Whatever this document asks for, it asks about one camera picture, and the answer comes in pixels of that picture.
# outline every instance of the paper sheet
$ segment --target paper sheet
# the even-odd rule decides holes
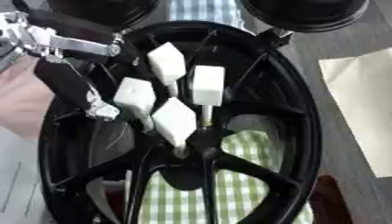
[[[0,127],[0,223],[54,223],[37,174],[37,145]]]
[[[392,49],[357,58],[321,60],[319,64],[375,176],[391,177]]]

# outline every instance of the checkered cloth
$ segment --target checkered cloth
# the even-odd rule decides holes
[[[201,20],[244,30],[235,0],[171,0],[170,20]]]
[[[283,158],[283,148],[275,147],[264,132],[244,130],[226,137],[222,149],[237,157],[278,171]],[[237,223],[261,203],[269,191],[262,181],[249,176],[219,171],[215,176],[219,223]],[[156,173],[143,197],[140,223],[191,224],[207,223],[201,189],[180,191],[165,182]],[[308,204],[294,221],[311,224],[313,213]]]

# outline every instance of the black wheel rim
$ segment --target black wheel rim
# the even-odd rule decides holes
[[[51,9],[73,17],[121,30],[147,17],[159,4],[158,0],[46,0]]]
[[[188,140],[191,155],[177,159],[167,150],[159,136],[147,136],[135,131],[135,149],[104,164],[86,167],[87,151],[95,121],[55,99],[45,117],[39,141],[39,168],[46,204],[59,223],[89,223],[99,214],[86,195],[85,185],[113,171],[132,170],[129,207],[124,208],[124,221],[137,223],[143,193],[152,173],[183,167],[197,167],[202,177],[207,223],[217,223],[214,199],[214,173],[218,170],[241,172],[265,181],[270,193],[267,198],[240,223],[288,223],[297,216],[310,195],[321,157],[321,133],[314,100],[300,74],[275,49],[265,48],[254,36],[244,31],[203,22],[176,22],[157,24],[133,31],[128,37],[140,49],[148,52],[156,45],[171,41],[185,53],[188,70],[195,63],[230,67],[227,77],[226,101],[218,108],[211,129],[198,129]],[[228,52],[236,58],[230,59]],[[217,53],[212,59],[208,55]],[[108,70],[96,68],[90,77],[104,97],[115,92],[115,83],[105,81]],[[118,73],[114,82],[129,73]],[[179,81],[180,99],[199,112],[189,101],[189,78]],[[158,104],[165,100],[158,99]],[[227,121],[236,115],[257,114],[272,116],[287,127],[288,137],[283,165],[279,173],[251,164],[246,160],[224,153],[220,140],[228,132]],[[131,123],[137,130],[137,123]],[[75,150],[72,163],[64,162]]]

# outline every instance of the white block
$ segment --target white block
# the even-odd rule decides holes
[[[167,42],[147,54],[154,74],[164,83],[171,85],[186,74],[186,60],[182,52]]]
[[[192,84],[193,103],[219,107],[225,86],[225,68],[196,66]]]
[[[150,115],[156,96],[149,81],[126,77],[115,93],[114,102],[130,110],[138,119]]]
[[[176,97],[152,115],[157,131],[174,147],[184,147],[186,139],[196,130],[196,115]]]

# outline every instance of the green checkered tablecloth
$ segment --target green checkered tablecloth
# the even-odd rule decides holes
[[[275,147],[267,134],[244,130],[226,137],[222,149],[237,157],[278,171],[283,158],[283,147]],[[231,171],[219,171],[215,176],[219,222],[236,223],[267,195],[269,188],[262,181]],[[156,173],[143,197],[140,223],[188,224],[206,223],[201,189],[180,191],[165,182]],[[294,221],[296,224],[313,223],[311,207],[306,204]]]

